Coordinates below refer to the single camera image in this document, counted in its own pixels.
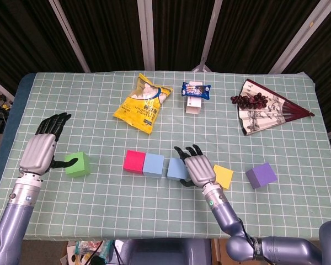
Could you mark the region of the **yellow snack bag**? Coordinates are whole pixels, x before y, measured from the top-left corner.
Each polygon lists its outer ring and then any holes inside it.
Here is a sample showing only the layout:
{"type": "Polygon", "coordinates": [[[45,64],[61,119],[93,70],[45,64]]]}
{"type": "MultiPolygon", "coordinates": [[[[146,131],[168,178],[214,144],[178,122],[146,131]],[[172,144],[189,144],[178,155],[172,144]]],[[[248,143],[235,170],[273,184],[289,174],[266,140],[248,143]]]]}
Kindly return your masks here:
{"type": "Polygon", "coordinates": [[[113,117],[150,134],[162,103],[172,92],[173,88],[156,85],[140,73],[136,88],[114,112],[113,117]]]}

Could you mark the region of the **purple foam cube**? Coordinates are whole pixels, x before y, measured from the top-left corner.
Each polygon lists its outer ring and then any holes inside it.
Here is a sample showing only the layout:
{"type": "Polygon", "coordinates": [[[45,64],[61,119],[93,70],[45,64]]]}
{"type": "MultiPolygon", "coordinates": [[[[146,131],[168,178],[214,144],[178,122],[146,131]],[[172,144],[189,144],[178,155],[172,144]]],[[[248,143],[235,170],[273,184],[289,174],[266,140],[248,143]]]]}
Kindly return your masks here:
{"type": "Polygon", "coordinates": [[[264,163],[246,171],[247,176],[253,189],[266,186],[277,181],[277,176],[269,163],[264,163]]]}

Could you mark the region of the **blue table pad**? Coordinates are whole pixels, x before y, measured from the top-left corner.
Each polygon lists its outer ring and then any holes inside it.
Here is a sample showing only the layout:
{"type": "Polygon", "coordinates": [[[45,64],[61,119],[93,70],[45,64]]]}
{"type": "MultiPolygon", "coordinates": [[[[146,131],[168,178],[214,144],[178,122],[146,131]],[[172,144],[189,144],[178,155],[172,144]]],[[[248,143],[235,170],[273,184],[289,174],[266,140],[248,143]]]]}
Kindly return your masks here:
{"type": "Polygon", "coordinates": [[[0,146],[0,179],[2,178],[6,163],[8,161],[8,157],[13,146],[20,121],[23,117],[35,77],[36,73],[30,73],[25,75],[19,82],[15,100],[7,120],[0,146]]]}

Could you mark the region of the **pink foam cube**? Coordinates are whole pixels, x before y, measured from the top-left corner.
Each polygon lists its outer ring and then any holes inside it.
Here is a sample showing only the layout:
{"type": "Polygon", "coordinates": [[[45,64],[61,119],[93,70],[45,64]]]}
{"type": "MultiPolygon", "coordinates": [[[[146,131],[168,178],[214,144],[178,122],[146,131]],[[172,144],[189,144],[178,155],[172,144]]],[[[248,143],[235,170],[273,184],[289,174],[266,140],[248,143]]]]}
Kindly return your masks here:
{"type": "Polygon", "coordinates": [[[126,172],[143,175],[143,165],[146,154],[134,150],[127,150],[125,154],[123,169],[126,172]]]}

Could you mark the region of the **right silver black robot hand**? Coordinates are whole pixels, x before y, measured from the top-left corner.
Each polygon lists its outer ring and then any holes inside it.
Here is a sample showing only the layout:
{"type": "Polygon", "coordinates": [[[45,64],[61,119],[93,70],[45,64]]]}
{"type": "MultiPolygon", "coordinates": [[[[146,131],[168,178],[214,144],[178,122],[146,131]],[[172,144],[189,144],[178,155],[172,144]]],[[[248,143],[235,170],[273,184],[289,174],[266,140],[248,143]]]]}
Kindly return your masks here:
{"type": "Polygon", "coordinates": [[[180,159],[185,164],[185,167],[190,176],[190,180],[180,180],[180,183],[185,187],[203,188],[206,184],[216,180],[216,174],[209,159],[203,154],[198,145],[193,144],[192,147],[187,146],[184,152],[180,147],[174,146],[174,149],[179,154],[180,159]]]}

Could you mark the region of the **white open cardboard box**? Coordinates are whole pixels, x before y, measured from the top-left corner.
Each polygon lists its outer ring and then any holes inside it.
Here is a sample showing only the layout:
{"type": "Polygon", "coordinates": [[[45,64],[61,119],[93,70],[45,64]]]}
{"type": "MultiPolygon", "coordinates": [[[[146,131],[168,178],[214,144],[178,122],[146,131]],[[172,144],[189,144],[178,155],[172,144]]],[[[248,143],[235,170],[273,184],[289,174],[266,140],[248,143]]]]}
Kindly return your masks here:
{"type": "Polygon", "coordinates": [[[199,114],[201,110],[201,102],[202,102],[201,92],[197,92],[197,94],[192,93],[189,96],[185,91],[185,89],[189,88],[190,86],[202,86],[202,82],[190,81],[186,86],[184,86],[182,93],[184,96],[187,97],[185,112],[188,114],[199,114]]]}

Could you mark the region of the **green foam cube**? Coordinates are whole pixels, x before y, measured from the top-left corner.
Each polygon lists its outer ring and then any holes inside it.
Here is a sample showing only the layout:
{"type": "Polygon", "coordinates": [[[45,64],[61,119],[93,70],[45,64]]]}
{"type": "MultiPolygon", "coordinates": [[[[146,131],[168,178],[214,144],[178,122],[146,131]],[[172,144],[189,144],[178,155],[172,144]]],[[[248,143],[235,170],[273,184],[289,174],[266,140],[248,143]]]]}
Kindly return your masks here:
{"type": "Polygon", "coordinates": [[[65,168],[65,173],[69,177],[81,177],[90,174],[90,159],[84,152],[72,153],[65,156],[65,162],[77,158],[77,162],[65,168]]]}

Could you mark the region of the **light blue foam cube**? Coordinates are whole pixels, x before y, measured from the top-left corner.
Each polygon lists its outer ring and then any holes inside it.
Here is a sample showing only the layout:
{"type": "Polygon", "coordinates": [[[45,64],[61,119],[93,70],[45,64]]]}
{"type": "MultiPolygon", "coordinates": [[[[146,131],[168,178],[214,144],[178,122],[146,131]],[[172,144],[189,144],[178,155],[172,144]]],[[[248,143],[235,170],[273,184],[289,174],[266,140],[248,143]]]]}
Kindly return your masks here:
{"type": "Polygon", "coordinates": [[[167,178],[176,181],[189,178],[188,170],[180,158],[172,157],[169,160],[167,178]]]}
{"type": "Polygon", "coordinates": [[[143,164],[143,175],[161,177],[163,172],[164,156],[146,153],[143,164]]]}

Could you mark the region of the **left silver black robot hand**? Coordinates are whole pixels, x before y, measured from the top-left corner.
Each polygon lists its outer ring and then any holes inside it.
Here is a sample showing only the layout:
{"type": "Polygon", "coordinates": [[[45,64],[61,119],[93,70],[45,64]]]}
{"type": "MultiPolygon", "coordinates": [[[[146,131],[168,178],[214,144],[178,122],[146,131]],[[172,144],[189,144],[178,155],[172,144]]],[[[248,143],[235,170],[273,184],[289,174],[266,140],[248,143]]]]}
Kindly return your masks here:
{"type": "Polygon", "coordinates": [[[54,159],[57,142],[65,123],[71,115],[64,112],[43,120],[35,135],[28,141],[19,163],[21,174],[31,173],[42,176],[52,168],[67,168],[77,163],[78,158],[67,162],[54,159]]]}

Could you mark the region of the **painted paper folding fan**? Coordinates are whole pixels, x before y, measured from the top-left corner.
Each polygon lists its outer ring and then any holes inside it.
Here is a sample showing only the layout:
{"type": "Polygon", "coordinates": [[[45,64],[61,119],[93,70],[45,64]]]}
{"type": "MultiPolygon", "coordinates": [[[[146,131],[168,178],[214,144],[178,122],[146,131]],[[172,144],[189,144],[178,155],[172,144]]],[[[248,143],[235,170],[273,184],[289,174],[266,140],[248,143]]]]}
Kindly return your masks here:
{"type": "Polygon", "coordinates": [[[290,121],[314,116],[309,110],[251,79],[245,80],[239,95],[248,96],[257,93],[266,96],[268,100],[266,108],[239,109],[238,105],[235,104],[244,135],[250,135],[290,121]]]}

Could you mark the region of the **green checkered tablecloth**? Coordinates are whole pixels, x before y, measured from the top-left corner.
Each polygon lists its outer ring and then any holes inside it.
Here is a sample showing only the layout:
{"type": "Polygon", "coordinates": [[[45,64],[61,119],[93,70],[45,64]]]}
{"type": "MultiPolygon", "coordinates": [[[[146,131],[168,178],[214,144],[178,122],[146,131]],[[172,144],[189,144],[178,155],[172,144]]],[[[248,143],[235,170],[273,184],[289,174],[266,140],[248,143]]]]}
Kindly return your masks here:
{"type": "Polygon", "coordinates": [[[123,169],[127,150],[177,157],[174,146],[198,144],[212,164],[233,176],[225,192],[247,232],[255,237],[317,239],[331,220],[331,147],[314,82],[304,73],[240,75],[146,71],[155,84],[173,88],[151,134],[114,112],[133,91],[138,72],[37,73],[0,179],[0,218],[18,177],[20,159],[40,122],[66,112],[55,158],[84,152],[90,174],[72,178],[62,169],[42,177],[25,237],[35,240],[222,237],[201,190],[123,169]],[[311,111],[303,118],[245,136],[230,97],[250,79],[311,111]],[[183,82],[210,85],[199,114],[188,114],[183,82]],[[269,163],[277,181],[253,189],[246,171],[269,163]]]}

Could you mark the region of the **colourful printed bag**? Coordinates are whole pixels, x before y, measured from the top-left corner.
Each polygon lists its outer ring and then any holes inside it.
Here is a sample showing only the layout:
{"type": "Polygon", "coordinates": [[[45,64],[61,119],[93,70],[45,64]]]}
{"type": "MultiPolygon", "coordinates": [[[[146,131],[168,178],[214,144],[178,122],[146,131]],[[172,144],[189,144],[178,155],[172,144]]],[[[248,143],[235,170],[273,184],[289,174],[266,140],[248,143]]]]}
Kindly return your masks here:
{"type": "Polygon", "coordinates": [[[107,265],[113,257],[113,241],[70,241],[61,265],[107,265]]]}

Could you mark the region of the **brown cardboard box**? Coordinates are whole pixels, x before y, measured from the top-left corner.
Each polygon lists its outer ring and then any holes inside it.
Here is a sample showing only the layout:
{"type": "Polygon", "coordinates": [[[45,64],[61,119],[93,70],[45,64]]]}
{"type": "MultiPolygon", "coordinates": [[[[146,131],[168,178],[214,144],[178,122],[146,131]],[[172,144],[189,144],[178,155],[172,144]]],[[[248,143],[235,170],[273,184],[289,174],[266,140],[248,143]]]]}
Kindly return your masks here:
{"type": "Polygon", "coordinates": [[[221,265],[232,265],[231,259],[229,258],[226,251],[226,243],[226,239],[222,238],[218,240],[221,265]]]}

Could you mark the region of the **dark red grape bunch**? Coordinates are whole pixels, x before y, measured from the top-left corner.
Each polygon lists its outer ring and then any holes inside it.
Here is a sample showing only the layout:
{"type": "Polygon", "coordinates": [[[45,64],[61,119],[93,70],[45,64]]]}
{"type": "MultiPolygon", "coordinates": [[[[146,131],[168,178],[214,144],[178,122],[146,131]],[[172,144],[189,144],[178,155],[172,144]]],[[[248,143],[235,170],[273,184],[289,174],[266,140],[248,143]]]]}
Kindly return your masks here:
{"type": "Polygon", "coordinates": [[[239,109],[261,109],[266,108],[268,100],[261,93],[248,96],[233,96],[231,97],[232,104],[238,105],[239,109]]]}

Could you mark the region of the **blue cookie packet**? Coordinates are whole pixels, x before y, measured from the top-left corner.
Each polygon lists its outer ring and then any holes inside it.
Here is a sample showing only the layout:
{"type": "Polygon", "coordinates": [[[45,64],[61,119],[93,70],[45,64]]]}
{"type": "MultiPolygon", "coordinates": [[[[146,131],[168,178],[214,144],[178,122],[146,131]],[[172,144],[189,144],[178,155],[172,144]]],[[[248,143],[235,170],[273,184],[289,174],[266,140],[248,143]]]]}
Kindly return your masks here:
{"type": "Polygon", "coordinates": [[[189,97],[198,97],[203,98],[205,100],[210,99],[210,85],[192,85],[190,83],[183,82],[181,88],[181,95],[182,96],[189,96],[189,97]]]}

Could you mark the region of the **yellow foam cube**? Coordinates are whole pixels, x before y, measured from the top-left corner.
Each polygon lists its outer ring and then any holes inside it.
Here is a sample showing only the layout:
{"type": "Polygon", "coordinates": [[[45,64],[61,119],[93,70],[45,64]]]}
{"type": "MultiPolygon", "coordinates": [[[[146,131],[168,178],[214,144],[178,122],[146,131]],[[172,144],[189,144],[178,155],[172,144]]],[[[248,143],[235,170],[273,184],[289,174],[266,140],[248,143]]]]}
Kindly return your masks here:
{"type": "Polygon", "coordinates": [[[223,189],[229,189],[233,171],[219,165],[214,165],[213,170],[216,174],[216,182],[220,184],[223,189]]]}

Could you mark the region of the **blue-grey robot torso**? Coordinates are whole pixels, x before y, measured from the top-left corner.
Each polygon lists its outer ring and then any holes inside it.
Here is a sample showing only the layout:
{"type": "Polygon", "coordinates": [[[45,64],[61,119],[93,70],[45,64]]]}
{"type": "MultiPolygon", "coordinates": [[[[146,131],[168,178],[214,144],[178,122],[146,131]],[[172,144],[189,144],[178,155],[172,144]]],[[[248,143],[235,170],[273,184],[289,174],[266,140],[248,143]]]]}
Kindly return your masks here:
{"type": "Polygon", "coordinates": [[[124,265],[212,265],[209,239],[152,238],[124,242],[124,265]]]}

